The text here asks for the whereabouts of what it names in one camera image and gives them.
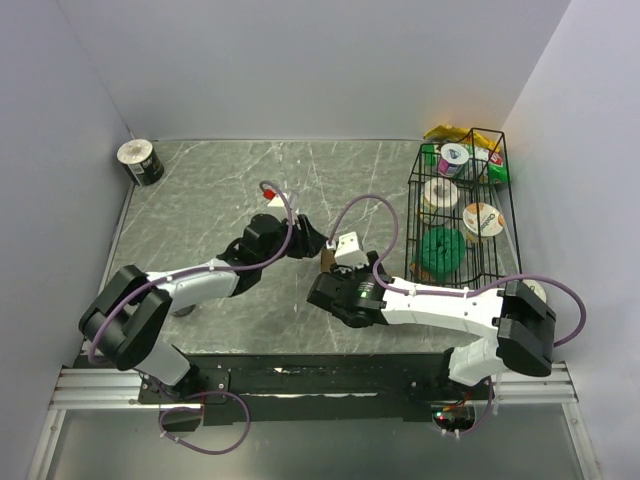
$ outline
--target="black cylinder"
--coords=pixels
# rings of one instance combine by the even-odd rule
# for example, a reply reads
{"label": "black cylinder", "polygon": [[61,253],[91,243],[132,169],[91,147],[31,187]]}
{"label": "black cylinder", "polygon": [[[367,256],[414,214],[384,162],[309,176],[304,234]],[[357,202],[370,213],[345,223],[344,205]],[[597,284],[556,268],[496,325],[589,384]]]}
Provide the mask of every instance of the black cylinder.
{"label": "black cylinder", "polygon": [[152,185],[160,180],[164,166],[148,140],[135,139],[118,149],[118,161],[138,185]]}

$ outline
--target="green plush toy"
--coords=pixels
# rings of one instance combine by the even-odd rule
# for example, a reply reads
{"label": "green plush toy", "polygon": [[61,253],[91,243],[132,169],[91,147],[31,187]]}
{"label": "green plush toy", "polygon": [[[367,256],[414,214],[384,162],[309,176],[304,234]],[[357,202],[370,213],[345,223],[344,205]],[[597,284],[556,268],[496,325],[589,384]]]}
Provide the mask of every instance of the green plush toy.
{"label": "green plush toy", "polygon": [[421,258],[414,257],[414,262],[419,261],[433,280],[443,283],[462,264],[466,253],[464,235],[450,228],[432,228],[424,235],[420,251]]}

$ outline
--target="marble surface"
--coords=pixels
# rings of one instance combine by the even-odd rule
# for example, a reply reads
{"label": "marble surface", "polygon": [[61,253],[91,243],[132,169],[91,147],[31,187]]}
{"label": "marble surface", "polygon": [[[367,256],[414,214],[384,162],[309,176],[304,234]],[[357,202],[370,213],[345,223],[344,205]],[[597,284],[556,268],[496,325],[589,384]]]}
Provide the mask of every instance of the marble surface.
{"label": "marble surface", "polygon": [[[300,212],[328,232],[354,196],[385,196],[400,216],[400,241],[385,262],[404,275],[407,179],[419,142],[339,141],[158,142],[163,178],[136,187],[111,273],[135,264],[165,271],[202,263],[240,236],[265,202],[258,182],[272,180],[300,193]],[[365,247],[384,250],[389,213],[373,201],[356,205],[340,231],[356,230]],[[186,353],[441,352],[475,337],[418,325],[351,329],[306,303],[320,271],[315,259],[282,259],[262,281],[236,298],[202,303],[189,316],[170,317],[161,337]]]}

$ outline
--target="white backdrop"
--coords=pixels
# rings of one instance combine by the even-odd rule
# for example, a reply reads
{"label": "white backdrop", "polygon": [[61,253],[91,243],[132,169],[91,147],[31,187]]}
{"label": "white backdrop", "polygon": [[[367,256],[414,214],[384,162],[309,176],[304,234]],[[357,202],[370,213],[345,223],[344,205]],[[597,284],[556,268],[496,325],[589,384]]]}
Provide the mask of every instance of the white backdrop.
{"label": "white backdrop", "polygon": [[499,127],[569,0],[59,0],[151,139]]}
{"label": "white backdrop", "polygon": [[60,9],[0,3],[0,477],[24,478],[127,186],[129,137]]}
{"label": "white backdrop", "polygon": [[[640,4],[573,0],[506,122],[526,271],[565,281],[587,327],[567,359],[607,479],[640,478]],[[577,309],[547,290],[560,334]]]}

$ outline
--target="yellow bag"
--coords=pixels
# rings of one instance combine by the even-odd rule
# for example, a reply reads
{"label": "yellow bag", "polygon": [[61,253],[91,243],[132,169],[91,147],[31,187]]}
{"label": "yellow bag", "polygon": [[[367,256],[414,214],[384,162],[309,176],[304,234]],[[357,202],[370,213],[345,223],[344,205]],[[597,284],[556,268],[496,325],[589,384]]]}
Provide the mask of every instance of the yellow bag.
{"label": "yellow bag", "polygon": [[[445,143],[448,141],[460,141],[461,143],[471,145],[471,137],[464,138],[468,135],[469,130],[469,128],[453,127],[451,125],[438,125],[433,130],[425,133],[424,139],[427,142]],[[496,152],[500,151],[499,147],[496,148],[496,142],[483,137],[478,132],[473,132],[473,142],[476,147],[486,148],[489,151],[493,151],[495,148]]]}

